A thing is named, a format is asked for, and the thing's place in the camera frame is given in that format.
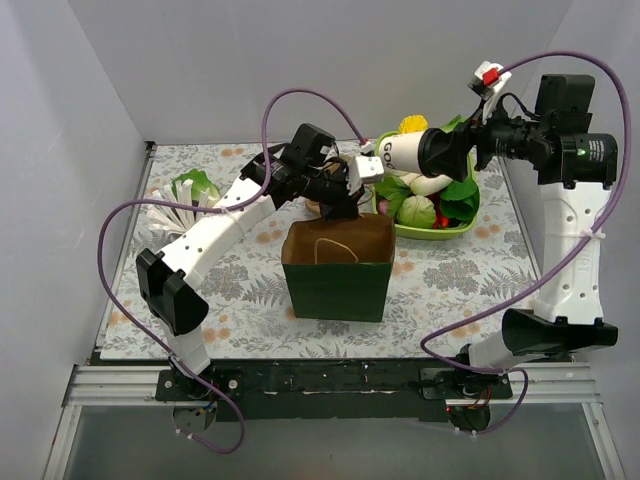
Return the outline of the brown green paper bag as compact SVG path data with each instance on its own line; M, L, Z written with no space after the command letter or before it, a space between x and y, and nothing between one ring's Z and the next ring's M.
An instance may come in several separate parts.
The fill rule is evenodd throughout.
M394 265L395 226L383 215L294 222L281 250L298 318L379 323Z

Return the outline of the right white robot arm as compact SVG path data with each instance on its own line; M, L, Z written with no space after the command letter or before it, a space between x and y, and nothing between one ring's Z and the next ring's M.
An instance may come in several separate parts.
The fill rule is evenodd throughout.
M499 332L464 346L452 373L454 389L475 397L489 372L579 350L610 347L615 326L603 320L599 297L603 218L617 175L618 147L610 134L589 130L595 80L546 74L535 109L511 118L498 105L476 135L477 164L494 157L525 160L537 172L544 203L543 286L532 309L505 311Z

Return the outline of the white paper coffee cup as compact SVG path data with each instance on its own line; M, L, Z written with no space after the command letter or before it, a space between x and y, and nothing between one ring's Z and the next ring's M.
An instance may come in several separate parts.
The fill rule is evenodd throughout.
M422 174L419 147L425 131L404 133L390 132L381 136L377 143L377 155L381 158L386 173Z

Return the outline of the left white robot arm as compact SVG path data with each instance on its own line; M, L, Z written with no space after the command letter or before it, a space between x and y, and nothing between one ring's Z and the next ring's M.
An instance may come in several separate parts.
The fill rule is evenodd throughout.
M178 387L188 398L200 400L212 390L201 327L209 306L198 289L227 251L297 198L319 203L326 219L357 214L362 177L356 161L340 156L334 144L325 130L300 125L291 141L266 148L243 166L216 203L188 203L195 222L177 239L137 255L141 297L161 321L170 364L180 373Z

